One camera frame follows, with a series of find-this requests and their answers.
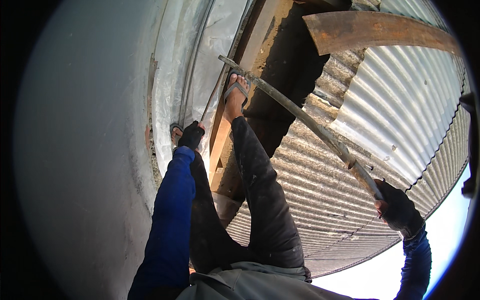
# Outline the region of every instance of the flip-flop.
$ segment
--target flip-flop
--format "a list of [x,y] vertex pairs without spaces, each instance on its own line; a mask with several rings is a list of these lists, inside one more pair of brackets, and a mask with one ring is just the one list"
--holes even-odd
[[[173,124],[170,124],[170,136],[172,136],[173,130],[174,130],[175,128],[180,129],[180,131],[183,133],[183,128],[182,128],[180,125],[178,125],[177,123],[173,123]],[[180,136],[177,135],[177,136],[175,137],[175,145],[174,145],[175,147],[178,146],[178,144],[179,144],[179,139],[180,139]]]
[[[237,76],[242,76],[240,72],[238,72],[237,70],[231,70],[228,73],[228,82],[230,82],[230,77],[232,76],[232,74],[236,74]],[[250,82],[250,80],[247,80],[248,87],[251,87],[252,86],[251,84],[252,83]],[[229,87],[228,90],[223,94],[223,101],[225,104],[227,103],[227,97],[230,95],[230,93],[233,91],[234,88],[238,88],[242,92],[242,94],[245,95],[245,101],[241,105],[241,111],[243,112],[243,107],[245,106],[245,104],[247,104],[247,101],[248,101],[248,92],[237,81],[234,82],[234,84],[232,84],[232,86]]]

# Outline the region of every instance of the black fingerless glove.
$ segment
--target black fingerless glove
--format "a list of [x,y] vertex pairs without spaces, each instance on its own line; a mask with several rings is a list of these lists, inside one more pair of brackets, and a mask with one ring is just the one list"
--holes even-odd
[[198,127],[198,121],[193,121],[185,130],[183,130],[183,135],[179,140],[178,147],[187,146],[193,151],[198,148],[198,144],[202,139],[202,136],[205,134],[203,128]]
[[424,224],[423,218],[415,209],[415,204],[402,190],[394,188],[385,181],[377,186],[384,201],[388,203],[387,211],[382,213],[381,217],[391,229],[400,231],[405,240],[414,238]]

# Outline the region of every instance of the gray metal wall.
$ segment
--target gray metal wall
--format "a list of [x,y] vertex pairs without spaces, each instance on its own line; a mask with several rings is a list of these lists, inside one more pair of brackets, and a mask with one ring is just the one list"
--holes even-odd
[[155,189],[145,147],[148,67],[165,1],[65,1],[24,74],[15,179],[27,227],[74,299],[124,299]]

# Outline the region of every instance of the white plastic sheeting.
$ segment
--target white plastic sheeting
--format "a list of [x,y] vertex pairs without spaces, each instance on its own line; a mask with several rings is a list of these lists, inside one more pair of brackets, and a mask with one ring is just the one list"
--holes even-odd
[[[420,0],[399,1],[384,0],[380,10],[387,6],[406,15],[422,12],[422,18],[433,22],[433,17],[425,17],[429,11]],[[403,12],[402,7],[415,9]],[[413,184],[445,137],[460,95],[449,53],[411,46],[370,47],[330,127]]]
[[[163,16],[152,91],[153,134],[162,177],[172,159],[170,124],[180,123],[184,127],[202,117],[223,67],[218,55],[228,54],[248,0],[215,0],[209,13],[210,1],[169,1]],[[208,19],[203,29],[206,14]],[[195,41],[202,31],[195,49]],[[206,166],[209,166],[209,140],[217,104],[218,91],[204,120],[206,133],[200,150]]]

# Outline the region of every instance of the plastic sheet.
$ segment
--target plastic sheet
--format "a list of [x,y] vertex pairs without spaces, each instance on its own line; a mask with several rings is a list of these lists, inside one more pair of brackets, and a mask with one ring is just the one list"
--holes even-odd
[[[228,54],[247,4],[247,0],[215,0],[198,44],[198,52],[195,53],[195,41],[202,32],[201,25],[205,14],[208,13],[209,2],[169,1],[160,27],[155,52],[158,69],[152,91],[152,121],[156,157],[162,177],[172,159],[169,126],[172,123],[179,123],[185,127],[202,117],[223,67],[218,55]],[[188,78],[192,60],[192,77]],[[207,167],[218,93],[217,91],[205,117],[206,132],[199,146]]]

